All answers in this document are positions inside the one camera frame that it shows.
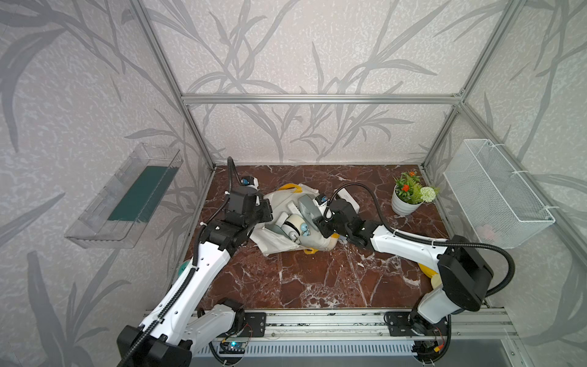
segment metal vent grille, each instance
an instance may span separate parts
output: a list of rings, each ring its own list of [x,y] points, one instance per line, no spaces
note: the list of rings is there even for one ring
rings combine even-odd
[[[412,356],[412,341],[284,341],[250,342],[246,356]],[[194,354],[195,357],[211,356],[208,346]]]

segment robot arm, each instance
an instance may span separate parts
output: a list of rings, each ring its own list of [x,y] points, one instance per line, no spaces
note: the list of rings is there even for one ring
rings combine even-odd
[[[187,366],[191,351],[200,350],[222,333],[242,330],[244,307],[229,299],[221,300],[189,328],[185,327],[212,280],[246,242],[254,226],[272,220],[271,206],[257,191],[257,180],[243,177],[241,183],[248,185],[230,192],[224,220],[209,220],[198,235],[194,258],[155,310],[138,328],[126,326],[120,333],[117,344],[123,358],[118,367],[129,360],[133,366]],[[363,184],[356,185],[372,195],[383,225],[362,220],[352,203],[343,197],[322,200],[326,210],[314,224],[325,238],[338,233],[357,247],[399,255],[440,274],[442,285],[423,296],[409,314],[409,327],[415,333],[433,335],[430,331],[445,317],[450,327],[451,313],[459,309],[478,311],[486,295],[502,289],[513,277],[513,260],[500,248],[471,244],[459,236],[450,240],[430,238],[389,227],[375,194]],[[333,198],[344,186],[335,191]],[[489,291],[493,271],[475,247],[498,251],[508,260],[506,279]],[[430,359],[428,349],[424,354]]]
[[[366,188],[376,199],[368,187],[357,185]],[[503,288],[513,277],[513,260],[498,247],[471,244],[460,236],[446,240],[394,230],[385,222],[381,225],[375,221],[362,220],[344,198],[328,203],[323,217],[316,221],[324,237],[337,233],[357,247],[399,255],[440,274],[442,285],[426,294],[410,314],[411,328],[417,333],[426,334],[434,328],[434,324],[457,310],[478,311],[481,308],[493,279],[493,270],[476,247],[498,251],[508,259],[510,271],[499,287]],[[378,203],[375,202],[375,205],[384,221]]]
[[[198,351],[218,335],[233,334],[244,326],[244,307],[223,299],[186,330],[196,306],[220,270],[258,223],[272,220],[269,200],[256,189],[257,180],[229,193],[224,220],[211,220],[198,236],[194,257],[166,296],[138,328],[127,325],[117,344],[122,367],[187,366]]]

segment potted plant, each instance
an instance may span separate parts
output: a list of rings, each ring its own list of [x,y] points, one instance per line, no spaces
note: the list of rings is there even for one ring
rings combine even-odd
[[[416,172],[403,172],[396,179],[392,209],[396,214],[405,217],[418,209],[422,203],[431,203],[437,194],[438,188],[420,184],[420,176]]]

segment white flower pot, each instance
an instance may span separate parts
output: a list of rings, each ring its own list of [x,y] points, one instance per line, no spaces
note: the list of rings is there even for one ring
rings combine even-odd
[[[398,214],[402,217],[405,217],[405,216],[413,213],[414,210],[418,209],[420,207],[420,205],[422,205],[422,203],[408,204],[408,203],[402,201],[396,194],[396,188],[397,188],[397,186],[393,189],[393,197],[392,197],[392,209],[396,214]]]

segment green mat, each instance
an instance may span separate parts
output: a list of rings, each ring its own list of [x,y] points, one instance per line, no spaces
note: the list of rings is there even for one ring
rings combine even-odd
[[[148,222],[178,169],[161,166],[145,167],[114,208],[108,220]]]

